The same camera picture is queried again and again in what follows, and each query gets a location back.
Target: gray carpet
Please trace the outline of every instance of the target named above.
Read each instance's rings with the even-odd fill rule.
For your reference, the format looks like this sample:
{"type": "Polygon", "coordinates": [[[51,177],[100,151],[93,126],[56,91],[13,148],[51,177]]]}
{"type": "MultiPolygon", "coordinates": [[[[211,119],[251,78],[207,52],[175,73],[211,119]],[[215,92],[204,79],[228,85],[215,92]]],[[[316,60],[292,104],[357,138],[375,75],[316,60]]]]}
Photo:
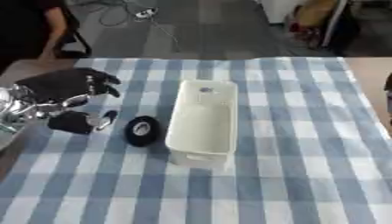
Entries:
{"type": "MultiPolygon", "coordinates": [[[[99,23],[102,10],[72,6],[82,22],[81,33],[93,47],[93,57],[245,60],[275,56],[331,56],[289,41],[281,27],[268,25],[263,9],[252,0],[157,0],[139,3],[155,6],[158,26],[126,23],[106,27],[99,23]]],[[[130,11],[141,8],[129,4],[130,11]]],[[[122,8],[113,9],[104,23],[123,19],[122,8]]]]}

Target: white storage bin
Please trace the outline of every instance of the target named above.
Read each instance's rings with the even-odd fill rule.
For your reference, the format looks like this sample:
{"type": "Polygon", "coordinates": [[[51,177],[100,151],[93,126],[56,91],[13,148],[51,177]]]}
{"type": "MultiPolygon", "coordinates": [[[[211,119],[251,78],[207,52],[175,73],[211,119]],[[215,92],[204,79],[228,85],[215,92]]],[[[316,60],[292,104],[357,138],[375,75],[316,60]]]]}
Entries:
{"type": "Polygon", "coordinates": [[[230,81],[181,83],[165,143],[176,165],[226,168],[237,143],[238,89],[230,81]]]}

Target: person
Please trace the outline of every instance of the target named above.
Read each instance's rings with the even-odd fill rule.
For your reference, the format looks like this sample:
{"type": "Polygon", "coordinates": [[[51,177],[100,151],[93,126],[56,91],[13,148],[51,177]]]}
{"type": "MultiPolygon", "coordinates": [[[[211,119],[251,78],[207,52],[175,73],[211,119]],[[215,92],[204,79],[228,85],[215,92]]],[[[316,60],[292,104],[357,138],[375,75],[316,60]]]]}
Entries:
{"type": "Polygon", "coordinates": [[[0,1],[0,73],[21,59],[53,60],[67,30],[63,0],[0,1]]]}

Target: floor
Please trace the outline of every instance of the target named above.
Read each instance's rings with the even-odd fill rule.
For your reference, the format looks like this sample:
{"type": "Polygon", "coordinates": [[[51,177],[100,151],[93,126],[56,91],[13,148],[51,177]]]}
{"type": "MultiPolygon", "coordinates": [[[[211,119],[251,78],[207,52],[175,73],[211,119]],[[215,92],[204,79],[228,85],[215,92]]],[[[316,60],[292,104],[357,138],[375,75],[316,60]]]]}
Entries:
{"type": "MultiPolygon", "coordinates": [[[[91,0],[71,0],[73,3],[91,0]]],[[[122,0],[102,0],[118,2],[122,0]]],[[[270,26],[252,0],[126,0],[127,10],[158,7],[155,24],[126,18],[122,7],[71,6],[93,57],[196,60],[246,60],[276,56],[334,56],[290,39],[280,25],[270,26]]],[[[361,10],[362,34],[346,56],[392,56],[390,10],[361,10]]]]}
{"type": "Polygon", "coordinates": [[[348,49],[347,57],[392,56],[392,10],[386,7],[363,8],[356,17],[361,35],[348,49]]]}

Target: power strip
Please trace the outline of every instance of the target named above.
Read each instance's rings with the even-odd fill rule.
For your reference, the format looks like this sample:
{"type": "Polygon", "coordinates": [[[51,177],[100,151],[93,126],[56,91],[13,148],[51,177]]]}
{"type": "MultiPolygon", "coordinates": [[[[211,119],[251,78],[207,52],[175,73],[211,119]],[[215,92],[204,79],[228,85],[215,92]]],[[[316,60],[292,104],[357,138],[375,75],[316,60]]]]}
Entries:
{"type": "Polygon", "coordinates": [[[154,17],[158,12],[157,8],[152,8],[152,9],[148,9],[148,10],[142,10],[140,12],[138,12],[137,14],[135,14],[135,17],[138,19],[149,19],[154,17]]]}

